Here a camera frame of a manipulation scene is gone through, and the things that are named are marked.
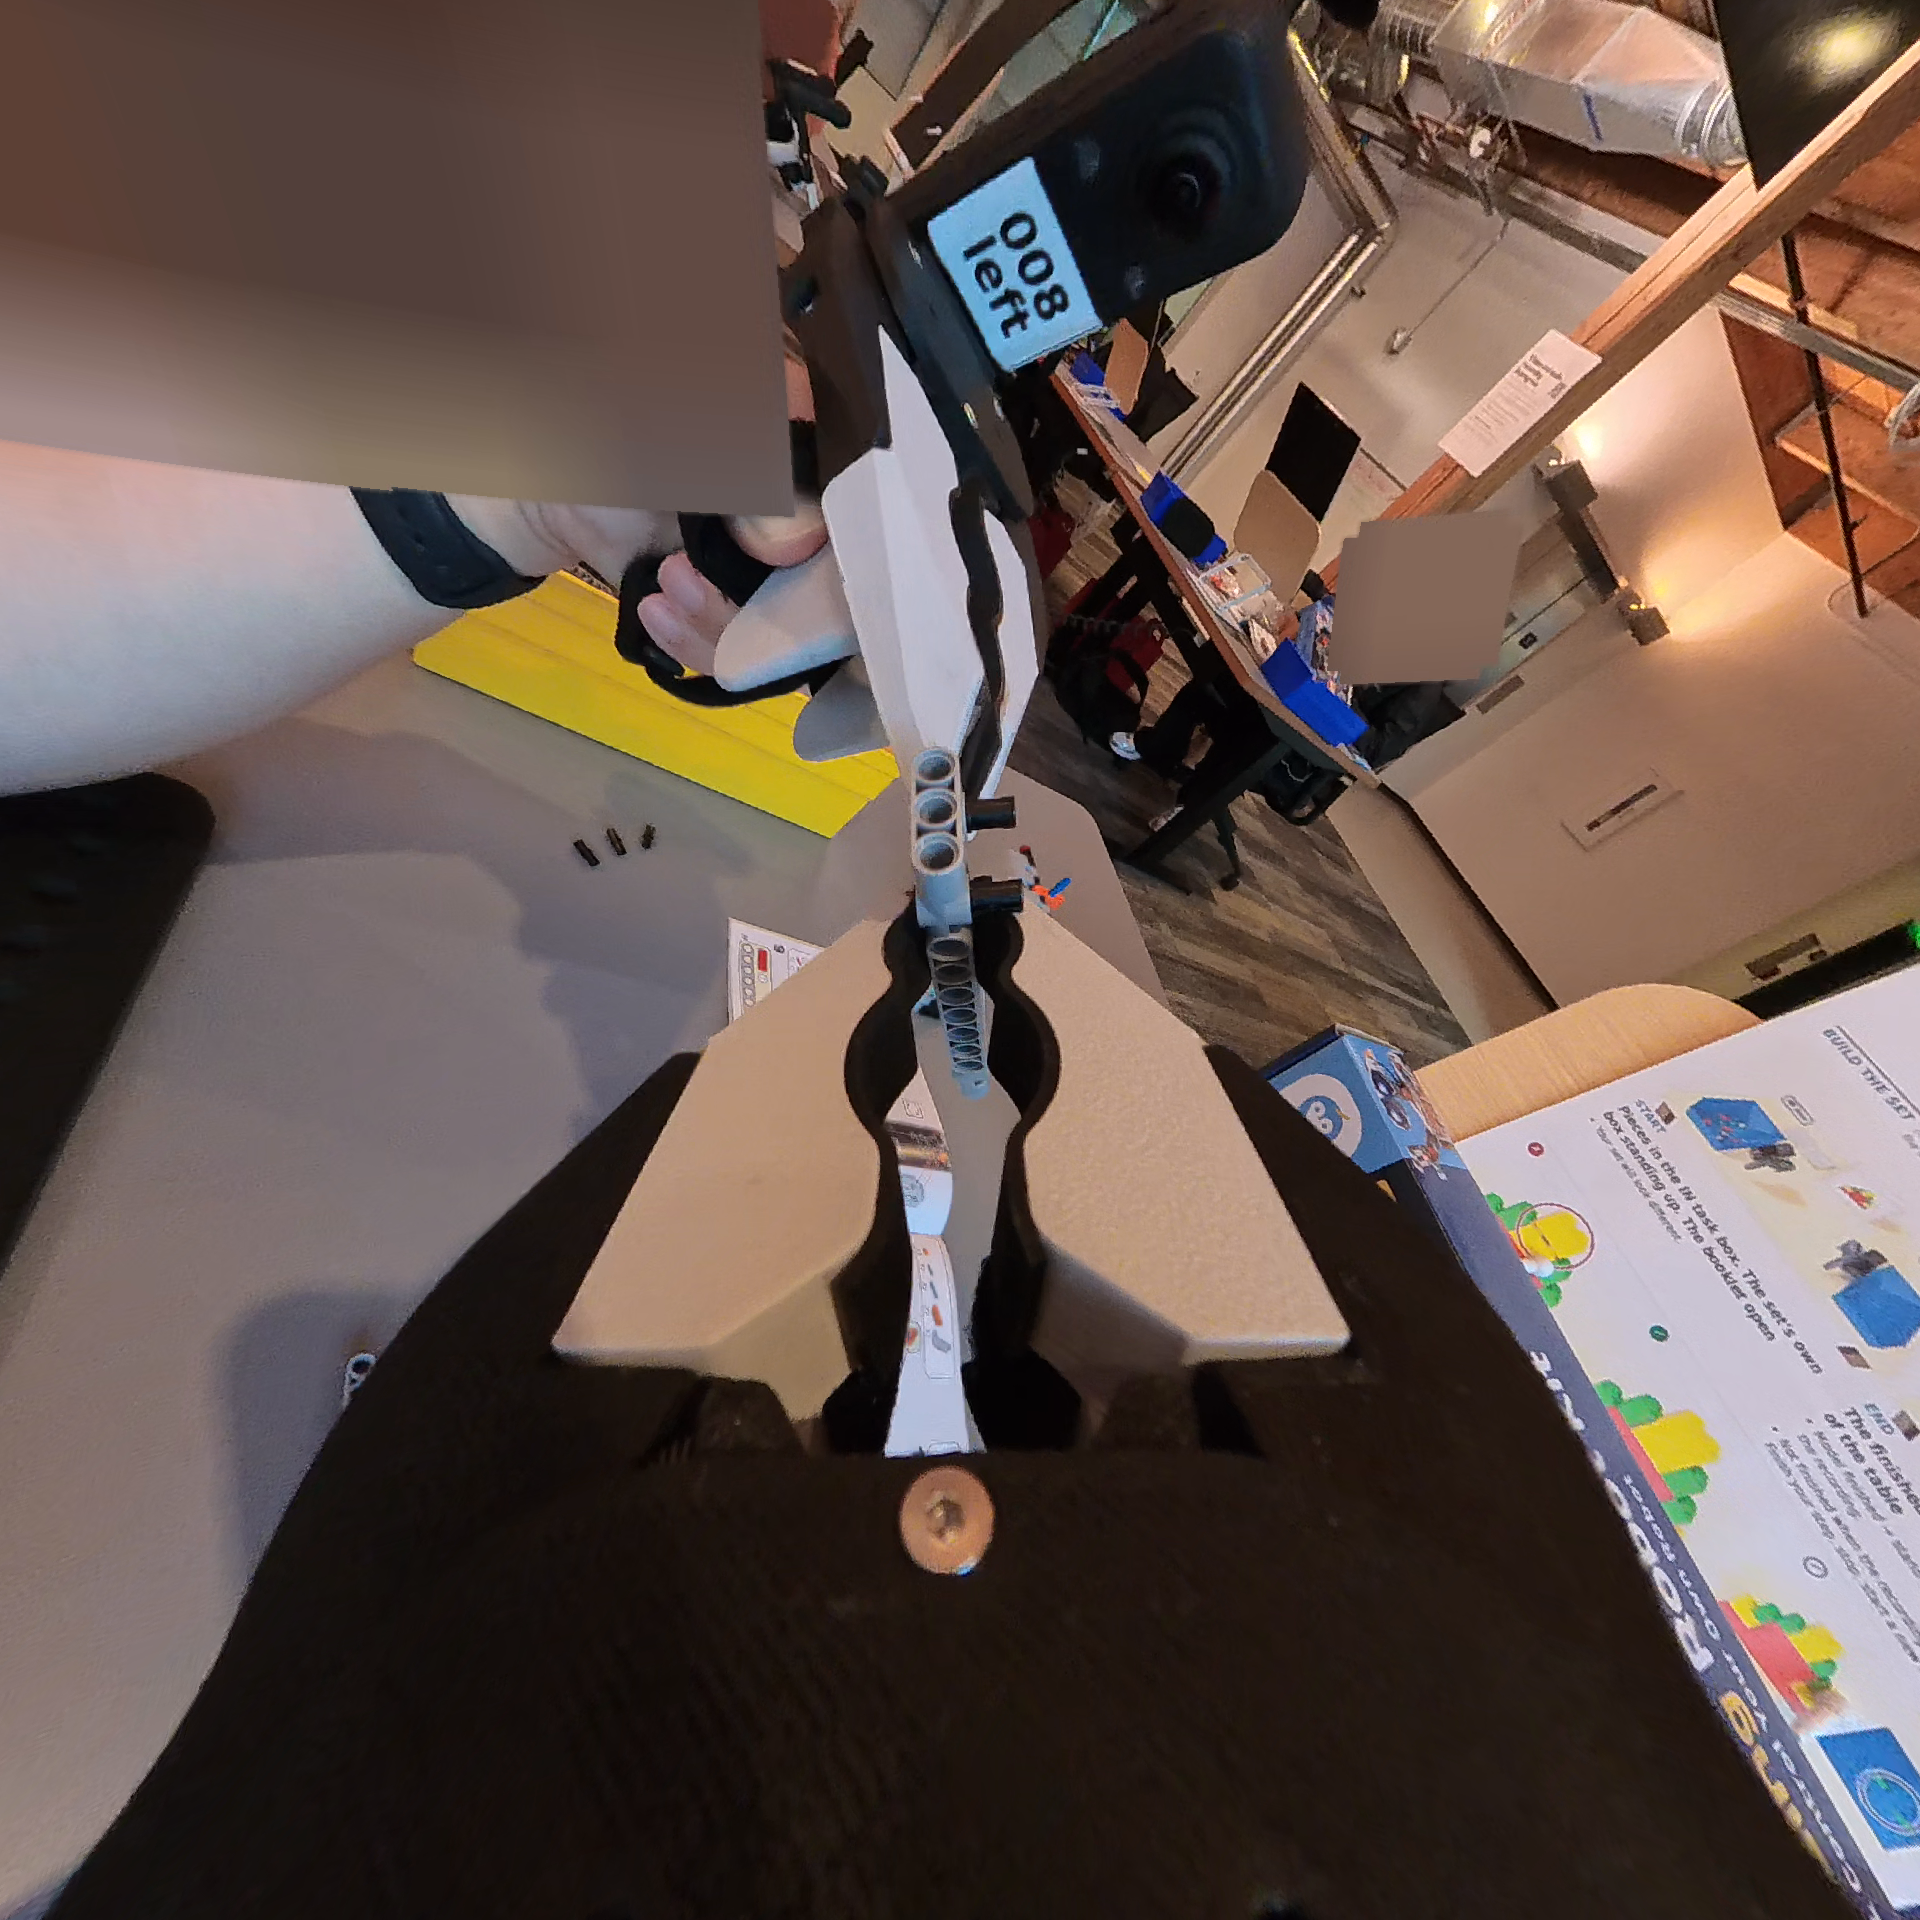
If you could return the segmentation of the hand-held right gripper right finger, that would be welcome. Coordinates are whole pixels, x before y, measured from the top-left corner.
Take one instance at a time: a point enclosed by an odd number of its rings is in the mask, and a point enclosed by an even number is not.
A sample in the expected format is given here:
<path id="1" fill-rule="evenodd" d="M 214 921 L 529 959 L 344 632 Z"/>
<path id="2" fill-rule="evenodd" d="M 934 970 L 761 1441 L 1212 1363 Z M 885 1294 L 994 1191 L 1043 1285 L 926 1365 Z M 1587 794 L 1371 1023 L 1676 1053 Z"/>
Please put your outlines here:
<path id="1" fill-rule="evenodd" d="M 1040 911 L 981 945 L 1015 1107 L 975 1357 L 1079 1394 L 1208 1360 L 1339 1352 L 1350 1327 L 1203 1041 Z"/>

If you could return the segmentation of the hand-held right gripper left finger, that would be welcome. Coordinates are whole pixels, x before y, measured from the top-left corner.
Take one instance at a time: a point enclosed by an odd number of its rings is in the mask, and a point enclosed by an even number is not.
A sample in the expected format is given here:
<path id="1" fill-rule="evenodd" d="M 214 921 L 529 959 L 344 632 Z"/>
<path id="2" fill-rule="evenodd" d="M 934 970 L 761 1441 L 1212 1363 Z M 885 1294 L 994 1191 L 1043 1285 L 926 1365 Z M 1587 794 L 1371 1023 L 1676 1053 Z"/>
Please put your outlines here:
<path id="1" fill-rule="evenodd" d="M 864 921 L 713 1036 L 554 1330 L 604 1365 L 891 1386 L 911 1245 L 883 1117 L 918 1055 L 922 959 Z"/>

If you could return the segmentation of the grey bent toy beam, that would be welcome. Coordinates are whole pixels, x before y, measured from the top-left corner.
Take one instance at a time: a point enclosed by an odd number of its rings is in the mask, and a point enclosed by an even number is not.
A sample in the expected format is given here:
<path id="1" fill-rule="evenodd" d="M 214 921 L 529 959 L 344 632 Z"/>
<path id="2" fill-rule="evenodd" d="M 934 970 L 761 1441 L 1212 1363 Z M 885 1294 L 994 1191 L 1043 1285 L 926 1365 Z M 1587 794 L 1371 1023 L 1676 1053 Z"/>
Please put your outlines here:
<path id="1" fill-rule="evenodd" d="M 911 760 L 911 872 L 928 959 L 928 1007 L 937 1014 L 956 1092 L 983 1098 L 989 1023 L 971 945 L 971 875 L 959 760 L 940 747 Z"/>

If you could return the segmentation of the person's left forearm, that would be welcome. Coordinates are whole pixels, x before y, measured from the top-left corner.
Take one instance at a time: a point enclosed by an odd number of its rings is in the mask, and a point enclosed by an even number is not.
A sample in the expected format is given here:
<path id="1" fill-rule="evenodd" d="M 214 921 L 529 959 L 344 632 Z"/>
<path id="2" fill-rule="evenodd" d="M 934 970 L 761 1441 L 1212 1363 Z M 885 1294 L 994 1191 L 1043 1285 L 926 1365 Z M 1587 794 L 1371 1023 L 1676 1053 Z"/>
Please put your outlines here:
<path id="1" fill-rule="evenodd" d="M 617 582 L 652 515 L 447 497 L 541 578 Z M 458 613 L 417 596 L 344 486 L 4 441 L 1 790 L 199 754 Z"/>

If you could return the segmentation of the long wooden desk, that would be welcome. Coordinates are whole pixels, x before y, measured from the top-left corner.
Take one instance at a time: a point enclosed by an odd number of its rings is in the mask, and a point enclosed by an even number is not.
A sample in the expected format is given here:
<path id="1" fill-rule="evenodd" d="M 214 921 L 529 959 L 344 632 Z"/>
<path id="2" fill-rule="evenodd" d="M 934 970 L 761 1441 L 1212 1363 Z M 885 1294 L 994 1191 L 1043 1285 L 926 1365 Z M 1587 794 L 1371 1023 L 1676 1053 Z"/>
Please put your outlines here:
<path id="1" fill-rule="evenodd" d="M 1127 445 L 1121 445 L 1121 420 L 1101 403 L 1105 391 L 1075 381 L 1072 365 L 1066 359 L 1051 370 L 1051 387 L 1058 392 L 1078 431 L 1094 449 L 1117 500 L 1129 515 L 1132 527 L 1137 527 L 1129 558 L 1139 560 L 1140 549 L 1150 551 L 1153 560 L 1145 571 L 1148 585 L 1163 587 L 1186 608 L 1192 637 L 1175 632 L 1175 642 L 1180 645 L 1190 672 L 1208 685 L 1214 685 L 1219 675 L 1228 675 L 1228 679 L 1258 707 L 1261 733 L 1266 736 L 1266 744 L 1256 756 L 1235 756 L 1229 769 L 1221 769 L 1218 778 L 1199 783 L 1163 826 L 1150 829 L 1132 850 L 1120 851 L 1120 860 L 1132 868 L 1170 879 L 1163 868 L 1166 857 L 1199 826 L 1212 826 L 1229 861 L 1218 889 L 1229 890 L 1241 880 L 1229 807 L 1268 771 L 1279 769 L 1283 759 L 1305 760 L 1310 769 L 1331 771 L 1345 783 L 1366 788 L 1375 788 L 1379 776 L 1347 740 L 1325 736 L 1307 717 L 1285 707 L 1273 686 L 1266 685 L 1261 677 L 1261 661 L 1246 642 L 1241 627 L 1212 600 L 1203 585 L 1203 571 L 1190 564 L 1150 519 L 1145 502 L 1148 486 L 1139 478 L 1139 462 L 1134 462 Z"/>

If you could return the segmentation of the person's left hand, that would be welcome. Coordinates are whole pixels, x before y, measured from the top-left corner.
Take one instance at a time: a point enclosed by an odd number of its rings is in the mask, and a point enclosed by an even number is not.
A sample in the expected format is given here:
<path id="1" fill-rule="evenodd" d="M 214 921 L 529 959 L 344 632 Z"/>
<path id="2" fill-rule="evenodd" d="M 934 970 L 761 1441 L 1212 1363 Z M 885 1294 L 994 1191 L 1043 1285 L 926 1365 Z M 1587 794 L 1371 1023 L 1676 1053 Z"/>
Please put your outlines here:
<path id="1" fill-rule="evenodd" d="M 674 515 L 642 515 L 640 549 L 660 560 L 657 588 L 638 600 L 645 632 L 696 675 L 712 675 L 717 642 L 738 603 L 687 560 Z M 723 519 L 730 543 L 773 569 L 808 566 L 827 545 L 825 510 L 802 495 L 788 515 L 734 515 Z"/>

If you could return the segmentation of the blue plastic bin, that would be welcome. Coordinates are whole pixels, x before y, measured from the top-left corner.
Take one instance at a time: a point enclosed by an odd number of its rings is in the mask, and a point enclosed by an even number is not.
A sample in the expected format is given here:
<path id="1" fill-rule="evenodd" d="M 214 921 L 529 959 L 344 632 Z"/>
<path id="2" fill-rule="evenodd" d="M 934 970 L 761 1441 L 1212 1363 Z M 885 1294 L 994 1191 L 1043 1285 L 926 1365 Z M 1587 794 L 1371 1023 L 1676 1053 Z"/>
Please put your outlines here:
<path id="1" fill-rule="evenodd" d="M 1310 670 L 1293 642 L 1279 641 L 1258 670 L 1279 704 L 1323 740 L 1353 747 L 1370 728 L 1366 718 Z"/>
<path id="2" fill-rule="evenodd" d="M 1188 564 L 1204 569 L 1229 551 L 1229 545 L 1218 535 L 1212 517 L 1163 472 L 1150 475 L 1139 502 L 1158 535 Z"/>

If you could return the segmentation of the open building instruction booklet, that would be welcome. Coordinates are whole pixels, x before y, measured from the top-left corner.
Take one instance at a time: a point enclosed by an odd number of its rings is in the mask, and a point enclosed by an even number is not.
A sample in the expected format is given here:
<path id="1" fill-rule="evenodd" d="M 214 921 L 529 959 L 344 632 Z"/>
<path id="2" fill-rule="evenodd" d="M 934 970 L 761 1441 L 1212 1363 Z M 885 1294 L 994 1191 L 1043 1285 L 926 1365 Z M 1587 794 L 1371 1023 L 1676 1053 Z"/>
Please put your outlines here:
<path id="1" fill-rule="evenodd" d="M 753 922 L 728 922 L 728 1018 L 738 1020 L 819 947 Z M 885 1112 L 895 1146 L 904 1217 L 911 1231 L 912 1294 L 900 1344 L 895 1406 L 883 1438 L 888 1456 L 945 1456 L 976 1449 L 965 1405 L 965 1330 L 946 1217 L 954 1171 L 946 1128 L 922 1067 Z"/>

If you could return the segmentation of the yellow plastic bin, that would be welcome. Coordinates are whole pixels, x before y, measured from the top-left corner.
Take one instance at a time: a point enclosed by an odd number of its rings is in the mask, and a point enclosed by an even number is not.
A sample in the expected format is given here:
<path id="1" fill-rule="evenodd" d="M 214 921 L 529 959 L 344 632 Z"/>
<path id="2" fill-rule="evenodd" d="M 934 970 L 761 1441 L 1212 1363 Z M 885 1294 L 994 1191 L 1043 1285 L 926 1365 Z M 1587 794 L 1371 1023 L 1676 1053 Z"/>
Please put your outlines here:
<path id="1" fill-rule="evenodd" d="M 469 612 L 411 647 L 411 661 L 565 731 L 606 744 L 712 792 L 821 837 L 895 781 L 883 748 L 802 760 L 793 728 L 805 694 L 691 707 L 610 645 L 616 600 L 573 575 Z"/>

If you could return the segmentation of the dark blue robot kit box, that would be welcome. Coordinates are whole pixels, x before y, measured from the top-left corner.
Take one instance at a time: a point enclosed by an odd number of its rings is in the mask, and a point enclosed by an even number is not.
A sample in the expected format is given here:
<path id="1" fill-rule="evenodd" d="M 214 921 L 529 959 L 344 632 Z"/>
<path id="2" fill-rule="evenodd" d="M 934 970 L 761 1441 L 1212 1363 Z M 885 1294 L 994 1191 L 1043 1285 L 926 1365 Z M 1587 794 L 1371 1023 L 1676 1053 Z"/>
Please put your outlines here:
<path id="1" fill-rule="evenodd" d="M 1817 1914 L 1870 1914 L 1763 1786 L 1683 1660 L 1632 1511 L 1510 1324 L 1537 1294 L 1401 1053 L 1334 1026 L 1263 1077 L 1438 1265 L 1436 1279 L 1375 1285 L 1370 1319 L 1347 1309 L 1347 1325 L 1350 1354 L 1409 1360 L 1411 1381 L 1438 1392 L 1386 1462 L 1438 1466 L 1451 1445 L 1415 1514 L 1451 1511 L 1440 1545 L 1476 1576 L 1462 1623 L 1438 1630 L 1438 1680 L 1466 1696 L 1419 1720 L 1438 1734 L 1438 1769 L 1384 1762 L 1365 1811 L 1397 1832 L 1404 1789 L 1454 1785 L 1466 1742 L 1489 1734 L 1492 1811 L 1451 1816 L 1440 1833 L 1489 1839 L 1500 1865 L 1542 1843 L 1547 1887 L 1522 1914 L 1573 1914 L 1586 1892 L 1600 1914 L 1725 1914 L 1736 1892 L 1756 1914 L 1786 1914 L 1794 1865 Z"/>

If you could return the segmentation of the light plywood stand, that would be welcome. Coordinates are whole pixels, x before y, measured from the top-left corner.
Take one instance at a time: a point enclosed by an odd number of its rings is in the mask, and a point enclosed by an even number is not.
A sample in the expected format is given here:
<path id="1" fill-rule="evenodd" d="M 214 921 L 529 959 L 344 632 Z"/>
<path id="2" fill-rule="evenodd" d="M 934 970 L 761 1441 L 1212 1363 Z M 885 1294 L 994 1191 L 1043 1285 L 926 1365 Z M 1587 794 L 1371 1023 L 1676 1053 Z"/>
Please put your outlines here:
<path id="1" fill-rule="evenodd" d="M 1763 1018 L 1673 981 L 1591 993 L 1415 1069 L 1451 1138 L 1473 1138 L 1636 1069 L 1743 1033 Z"/>

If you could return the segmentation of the black glossy panel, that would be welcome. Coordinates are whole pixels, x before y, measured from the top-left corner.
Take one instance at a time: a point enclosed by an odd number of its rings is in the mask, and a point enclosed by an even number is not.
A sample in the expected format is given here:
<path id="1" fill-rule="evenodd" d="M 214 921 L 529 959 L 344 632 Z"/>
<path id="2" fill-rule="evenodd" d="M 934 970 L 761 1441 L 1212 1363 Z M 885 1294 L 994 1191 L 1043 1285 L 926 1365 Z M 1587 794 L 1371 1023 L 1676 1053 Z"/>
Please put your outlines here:
<path id="1" fill-rule="evenodd" d="M 1916 38 L 1916 1 L 1716 1 L 1757 186 Z"/>

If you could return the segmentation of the black studded mat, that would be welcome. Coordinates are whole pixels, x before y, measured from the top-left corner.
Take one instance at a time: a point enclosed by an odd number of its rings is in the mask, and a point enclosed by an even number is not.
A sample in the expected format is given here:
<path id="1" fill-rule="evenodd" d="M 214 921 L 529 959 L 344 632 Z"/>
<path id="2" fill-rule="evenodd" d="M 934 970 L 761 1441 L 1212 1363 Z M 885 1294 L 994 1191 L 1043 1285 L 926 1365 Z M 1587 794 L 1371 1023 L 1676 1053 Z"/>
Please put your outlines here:
<path id="1" fill-rule="evenodd" d="M 158 774 L 1 801 L 1 1257 L 214 840 Z"/>

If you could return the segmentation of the paper wall notice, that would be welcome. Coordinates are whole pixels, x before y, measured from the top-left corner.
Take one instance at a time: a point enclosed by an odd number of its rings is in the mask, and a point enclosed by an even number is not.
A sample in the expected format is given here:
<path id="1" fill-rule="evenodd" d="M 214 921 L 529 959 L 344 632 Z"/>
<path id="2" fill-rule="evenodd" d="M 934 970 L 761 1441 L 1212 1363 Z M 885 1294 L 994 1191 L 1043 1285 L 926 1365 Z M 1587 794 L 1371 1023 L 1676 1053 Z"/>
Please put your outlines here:
<path id="1" fill-rule="evenodd" d="M 1527 430 L 1597 365 L 1600 354 L 1548 328 L 1438 440 L 1438 452 L 1469 475 L 1516 445 Z"/>

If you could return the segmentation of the wooden support post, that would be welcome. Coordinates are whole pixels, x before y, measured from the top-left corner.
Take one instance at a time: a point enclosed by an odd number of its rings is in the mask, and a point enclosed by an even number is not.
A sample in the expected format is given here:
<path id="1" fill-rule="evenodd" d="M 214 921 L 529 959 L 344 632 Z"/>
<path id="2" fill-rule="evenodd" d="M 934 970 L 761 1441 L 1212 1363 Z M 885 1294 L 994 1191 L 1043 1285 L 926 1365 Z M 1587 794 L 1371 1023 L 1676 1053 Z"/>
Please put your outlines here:
<path id="1" fill-rule="evenodd" d="M 1467 513 L 1492 497 L 1624 373 L 1716 298 L 1746 264 L 1791 232 L 1845 177 L 1903 134 L 1915 113 L 1916 49 L 1910 47 L 1771 178 L 1756 184 L 1749 168 L 1737 172 L 1645 257 L 1573 334 L 1573 343 L 1587 355 L 1587 362 L 1579 365 L 1579 381 L 1537 420 L 1525 421 L 1488 465 L 1469 473 L 1446 453 L 1393 497 L 1379 519 Z"/>

